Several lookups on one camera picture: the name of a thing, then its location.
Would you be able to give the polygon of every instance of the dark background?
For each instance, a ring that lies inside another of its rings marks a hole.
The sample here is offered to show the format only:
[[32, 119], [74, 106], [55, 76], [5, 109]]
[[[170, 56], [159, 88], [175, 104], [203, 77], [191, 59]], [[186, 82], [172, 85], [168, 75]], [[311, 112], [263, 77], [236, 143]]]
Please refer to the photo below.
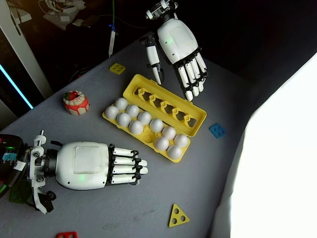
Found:
[[[75, 19], [112, 14], [111, 0], [86, 0]], [[145, 12], [158, 0], [116, 0], [114, 53], [154, 27]], [[54, 91], [108, 58], [111, 16], [91, 28], [62, 31], [43, 19], [36, 0], [20, 0], [32, 20], [23, 33]], [[193, 31], [203, 57], [249, 82], [252, 109], [270, 96], [317, 51], [315, 0], [178, 1], [177, 15]]]

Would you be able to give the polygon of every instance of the gray table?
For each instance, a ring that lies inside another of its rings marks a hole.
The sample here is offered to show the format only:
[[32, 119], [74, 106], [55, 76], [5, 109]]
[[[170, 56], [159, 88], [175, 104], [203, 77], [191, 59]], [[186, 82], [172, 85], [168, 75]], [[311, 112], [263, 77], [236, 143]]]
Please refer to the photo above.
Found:
[[[109, 71], [114, 62], [126, 66], [121, 75]], [[135, 42], [1, 131], [18, 135], [29, 144], [44, 129], [48, 141], [97, 141], [137, 149], [148, 161], [150, 170], [142, 177], [141, 184], [74, 191], [49, 178], [44, 189], [54, 191], [57, 199], [53, 202], [54, 210], [47, 215], [27, 205], [10, 203], [6, 194], [0, 201], [0, 237], [54, 238], [65, 231], [77, 231], [79, 238], [92, 237], [92, 234], [114, 238], [206, 236], [244, 129], [240, 118], [246, 82], [206, 61], [210, 76], [205, 91], [194, 103], [207, 112], [207, 118], [191, 138], [182, 161], [174, 164], [101, 116], [108, 105], [122, 96], [135, 74], [153, 78], [147, 63], [146, 49]], [[165, 63], [163, 68], [164, 86], [182, 96], [173, 69]], [[62, 97], [68, 90], [80, 90], [88, 97], [91, 107], [86, 114], [72, 116], [66, 112]], [[227, 132], [221, 139], [208, 130], [216, 122]], [[48, 143], [44, 147], [57, 149]], [[173, 203], [183, 209], [191, 220], [189, 223], [174, 228], [167, 226]]]

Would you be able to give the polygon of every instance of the green cable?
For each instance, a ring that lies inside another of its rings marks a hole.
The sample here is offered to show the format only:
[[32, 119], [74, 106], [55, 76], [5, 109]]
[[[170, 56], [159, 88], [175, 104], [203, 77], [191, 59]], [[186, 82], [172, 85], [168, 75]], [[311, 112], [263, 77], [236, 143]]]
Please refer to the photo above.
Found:
[[112, 24], [114, 25], [114, 0], [112, 0]]
[[0, 188], [0, 193], [2, 193], [6, 188], [6, 185], [4, 184], [1, 188]]

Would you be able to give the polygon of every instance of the egg carton lid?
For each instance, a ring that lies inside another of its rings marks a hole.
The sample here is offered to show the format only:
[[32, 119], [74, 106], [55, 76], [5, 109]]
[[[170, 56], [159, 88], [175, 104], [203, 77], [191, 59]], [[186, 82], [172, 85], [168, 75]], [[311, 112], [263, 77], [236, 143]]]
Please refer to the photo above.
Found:
[[[148, 101], [141, 96], [144, 93], [151, 94]], [[140, 74], [133, 77], [124, 90], [123, 97], [190, 137], [196, 135], [207, 116], [203, 109], [192, 102], [178, 97]], [[161, 100], [158, 107], [154, 105], [156, 99]], [[165, 110], [168, 105], [173, 107], [171, 113]]]

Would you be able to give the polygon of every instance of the egg holder divider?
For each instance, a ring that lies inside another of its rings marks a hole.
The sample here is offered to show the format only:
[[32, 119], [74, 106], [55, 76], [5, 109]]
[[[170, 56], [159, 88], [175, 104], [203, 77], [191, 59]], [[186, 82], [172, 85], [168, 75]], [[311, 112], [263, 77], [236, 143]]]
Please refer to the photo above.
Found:
[[[161, 119], [163, 121], [163, 127], [169, 125], [174, 127], [176, 135], [186, 134], [189, 137], [194, 136], [207, 116], [204, 110], [176, 96], [140, 74], [136, 74], [133, 77], [125, 89], [123, 97], [129, 102], [129, 105], [137, 105], [140, 108], [140, 113], [147, 111], [151, 114], [152, 119]], [[188, 138], [189, 143], [185, 148], [182, 148], [181, 157], [174, 160], [168, 156], [167, 151], [160, 151], [154, 147], [155, 139], [162, 136], [161, 132], [153, 133], [150, 127], [146, 125], [143, 127], [143, 133], [141, 135], [134, 135], [129, 131], [128, 127], [122, 127], [117, 124], [116, 120], [106, 118], [104, 112], [103, 117], [174, 163], [181, 161], [191, 143], [191, 140]], [[174, 145], [174, 140], [169, 141], [169, 145]]]

